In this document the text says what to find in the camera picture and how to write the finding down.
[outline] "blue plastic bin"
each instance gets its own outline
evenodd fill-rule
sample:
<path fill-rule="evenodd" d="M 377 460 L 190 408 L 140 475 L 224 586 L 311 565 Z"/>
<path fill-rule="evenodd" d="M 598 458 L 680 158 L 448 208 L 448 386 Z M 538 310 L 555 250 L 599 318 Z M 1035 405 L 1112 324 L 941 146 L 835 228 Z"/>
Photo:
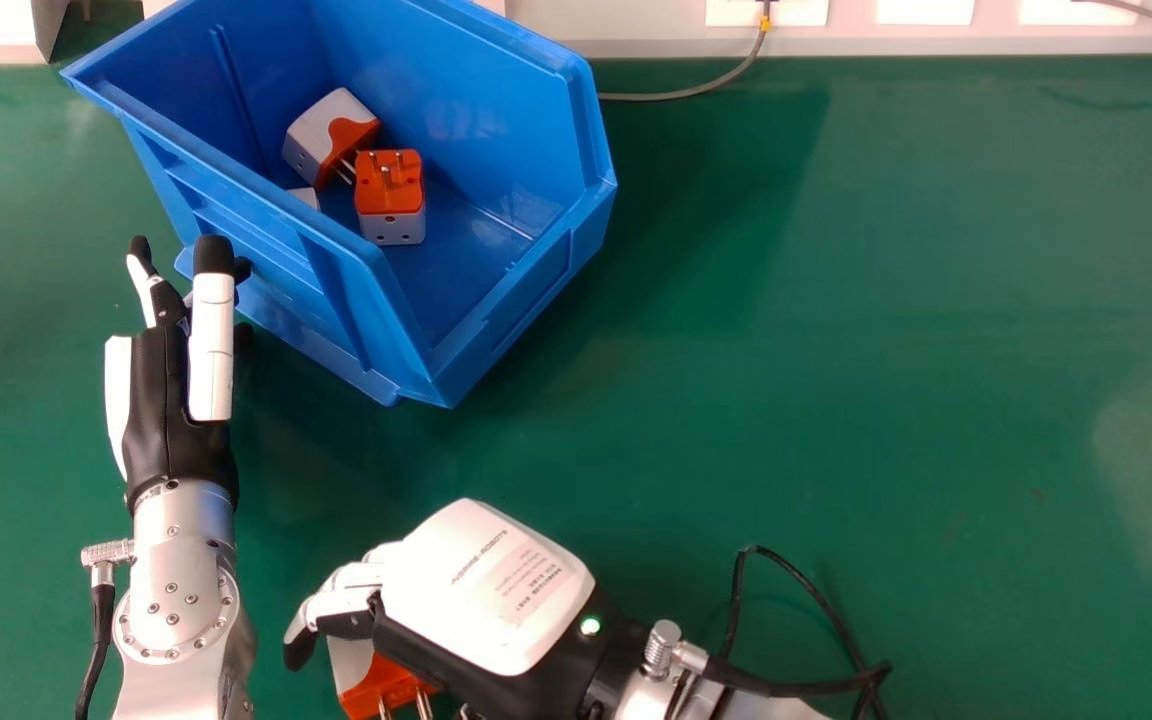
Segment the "blue plastic bin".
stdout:
<path fill-rule="evenodd" d="M 65 69 L 123 122 L 185 249 L 251 258 L 238 310 L 392 406 L 455 406 L 602 244 L 616 176 L 589 65 L 467 0 L 184 0 Z M 429 234 L 366 242 L 279 150 L 334 88 L 426 164 Z"/>

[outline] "robotic hand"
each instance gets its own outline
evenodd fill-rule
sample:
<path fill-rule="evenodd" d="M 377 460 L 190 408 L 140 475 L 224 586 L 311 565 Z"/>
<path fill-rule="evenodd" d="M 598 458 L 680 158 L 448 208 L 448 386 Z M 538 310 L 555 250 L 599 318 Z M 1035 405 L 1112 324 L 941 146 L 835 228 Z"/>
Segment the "robotic hand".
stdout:
<path fill-rule="evenodd" d="M 86 720 L 112 641 L 123 657 L 115 720 L 251 715 L 256 635 L 234 573 L 238 470 L 228 423 L 236 283 L 251 266 L 215 236 L 199 237 L 194 258 L 194 291 L 182 300 L 145 238 L 127 252 L 147 328 L 105 343 L 105 416 L 132 539 L 82 551 L 94 642 L 77 720 Z M 114 568 L 124 562 L 131 583 L 115 611 Z"/>
<path fill-rule="evenodd" d="M 726 660 L 753 553 L 813 593 L 858 666 L 854 675 L 773 683 Z M 842 620 L 794 566 L 751 546 L 732 584 L 727 642 L 710 655 L 669 620 L 647 629 L 627 617 L 571 552 L 493 507 L 460 500 L 326 579 L 288 626 L 283 660 L 300 669 L 317 635 L 328 635 L 338 696 L 353 720 L 376 714 L 376 705 L 359 712 L 347 697 L 385 659 L 490 720 L 823 720 L 797 698 L 858 691 L 852 717 L 870 706 L 886 715 L 877 689 L 890 665 L 865 666 Z M 420 717 L 429 719 L 425 707 Z"/>

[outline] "metal prong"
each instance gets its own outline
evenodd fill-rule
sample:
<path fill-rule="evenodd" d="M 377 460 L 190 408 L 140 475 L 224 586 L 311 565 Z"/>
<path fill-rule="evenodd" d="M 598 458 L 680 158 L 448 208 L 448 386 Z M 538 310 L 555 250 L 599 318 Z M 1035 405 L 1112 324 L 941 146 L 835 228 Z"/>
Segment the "metal prong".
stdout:
<path fill-rule="evenodd" d="M 416 688 L 416 712 L 420 720 L 434 720 L 434 708 L 430 706 L 429 695 Z"/>

